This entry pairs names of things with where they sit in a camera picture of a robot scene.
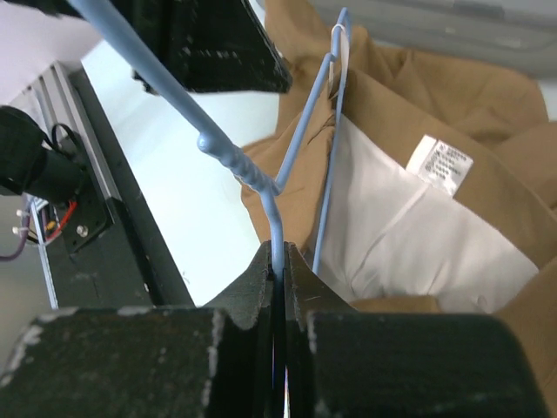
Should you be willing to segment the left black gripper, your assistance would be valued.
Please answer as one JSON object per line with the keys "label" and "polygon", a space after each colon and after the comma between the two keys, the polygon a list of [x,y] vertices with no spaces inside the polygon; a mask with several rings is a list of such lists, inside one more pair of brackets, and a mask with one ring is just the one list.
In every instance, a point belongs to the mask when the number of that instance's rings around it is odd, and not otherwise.
{"label": "left black gripper", "polygon": [[285,93],[292,76],[247,1],[114,1],[189,92]]}

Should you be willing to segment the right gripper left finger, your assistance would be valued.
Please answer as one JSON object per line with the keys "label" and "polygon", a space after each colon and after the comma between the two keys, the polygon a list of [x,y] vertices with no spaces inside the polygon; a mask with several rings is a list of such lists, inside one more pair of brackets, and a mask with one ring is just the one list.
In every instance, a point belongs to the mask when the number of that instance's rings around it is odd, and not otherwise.
{"label": "right gripper left finger", "polygon": [[2,416],[271,416],[270,264],[263,244],[203,307],[38,316],[2,373]]}

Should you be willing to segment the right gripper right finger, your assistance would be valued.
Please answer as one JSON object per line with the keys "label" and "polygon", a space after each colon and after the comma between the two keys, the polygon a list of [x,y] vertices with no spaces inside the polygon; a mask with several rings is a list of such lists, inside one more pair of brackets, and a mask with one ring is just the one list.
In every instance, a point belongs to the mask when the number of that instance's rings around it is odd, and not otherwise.
{"label": "right gripper right finger", "polygon": [[291,416],[548,416],[547,269],[497,313],[449,314],[430,298],[351,305],[285,250]]}

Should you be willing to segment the tan garment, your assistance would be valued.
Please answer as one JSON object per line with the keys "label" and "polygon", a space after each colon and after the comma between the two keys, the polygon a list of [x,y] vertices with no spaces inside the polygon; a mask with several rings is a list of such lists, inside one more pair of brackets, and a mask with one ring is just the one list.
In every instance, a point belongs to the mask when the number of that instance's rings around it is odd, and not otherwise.
{"label": "tan garment", "polygon": [[287,244],[343,301],[495,314],[549,271],[556,414],[556,124],[507,69],[380,46],[353,26],[277,204]]}

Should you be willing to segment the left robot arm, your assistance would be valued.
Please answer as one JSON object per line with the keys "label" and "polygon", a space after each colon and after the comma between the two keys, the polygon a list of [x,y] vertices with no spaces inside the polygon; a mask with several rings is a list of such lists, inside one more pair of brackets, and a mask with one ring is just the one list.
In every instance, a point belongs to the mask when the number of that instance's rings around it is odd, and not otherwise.
{"label": "left robot arm", "polygon": [[[292,77],[247,1],[112,1],[181,91],[285,93]],[[25,112],[1,108],[1,193],[25,192],[61,204],[82,184],[83,169]]]}

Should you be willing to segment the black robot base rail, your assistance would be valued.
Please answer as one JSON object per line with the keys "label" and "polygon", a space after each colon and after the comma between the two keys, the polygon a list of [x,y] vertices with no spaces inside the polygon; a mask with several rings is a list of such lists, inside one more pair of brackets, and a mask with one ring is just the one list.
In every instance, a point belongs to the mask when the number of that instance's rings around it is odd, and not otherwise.
{"label": "black robot base rail", "polygon": [[38,251],[50,305],[192,305],[192,298],[84,68],[53,63],[9,104],[83,169],[75,196],[24,200],[15,234]]}

